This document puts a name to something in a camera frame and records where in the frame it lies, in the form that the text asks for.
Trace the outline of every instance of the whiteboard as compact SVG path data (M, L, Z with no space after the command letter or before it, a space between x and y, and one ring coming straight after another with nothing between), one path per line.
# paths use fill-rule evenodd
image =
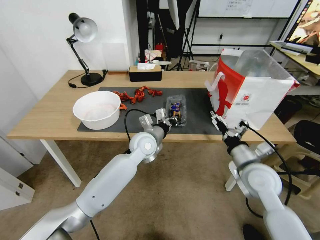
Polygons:
M201 0L199 17L290 17L298 0Z

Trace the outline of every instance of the tripod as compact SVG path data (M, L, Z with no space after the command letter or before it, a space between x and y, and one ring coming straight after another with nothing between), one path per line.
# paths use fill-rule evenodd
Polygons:
M179 62L176 65L174 65L172 68L170 68L169 71L173 70L175 67L177 67L177 71L179 71L180 69L181 69L181 71L183 71L183 68L181 66L181 61L182 61L182 57L183 57L183 50L186 47L186 45L188 45L188 50L189 50L189 51L187 51L186 57L189 60L191 57L193 60L193 53L192 53L191 47L192 47L192 42L193 42L194 29L195 29L196 22L197 22L197 16L199 15L199 7L200 7L200 0L196 0L196 5L195 5L193 13L192 13L189 27L187 28L187 31L186 31L186 29L184 29L184 31L183 31L186 39L184 41L183 48L181 50ZM192 37L191 37L191 44L190 44L189 40L188 40L188 36L189 36L190 30L191 30L192 22L193 22L193 29L192 29L192 34L191 34Z

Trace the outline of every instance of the lamp shade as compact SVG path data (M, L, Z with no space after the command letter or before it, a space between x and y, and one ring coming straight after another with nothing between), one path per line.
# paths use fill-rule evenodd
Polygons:
M76 13L70 13L69 20L73 24L74 36L80 42L90 42L96 37L98 27L90 18L81 18Z

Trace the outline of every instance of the black shoe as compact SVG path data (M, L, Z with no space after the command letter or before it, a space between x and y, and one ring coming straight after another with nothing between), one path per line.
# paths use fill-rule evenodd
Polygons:
M244 240L264 240L262 234L250 224L245 224L242 228L242 232Z

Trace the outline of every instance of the gray table mat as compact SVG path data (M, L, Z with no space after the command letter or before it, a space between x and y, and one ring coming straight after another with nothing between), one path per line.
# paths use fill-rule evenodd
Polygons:
M137 88L131 87L100 87L99 91L126 91L129 96L134 96L134 91ZM169 133L173 134L214 134L221 133L211 123L210 111L212 110L208 92L205 88L153 88L154 90L162 90L162 96L152 97L145 90L145 99L136 104L124 102L129 109L136 108L148 113L154 113L156 109L165 108L168 96L185 95L187 102L187 124L183 127L172 127ZM92 130L87 128L83 123L78 127L80 132L125 132L124 116L127 111L120 110L120 117L118 121L109 128L102 130ZM141 132L143 129L139 122L139 117L143 114L137 111L132 111L127 116L127 127L131 133Z

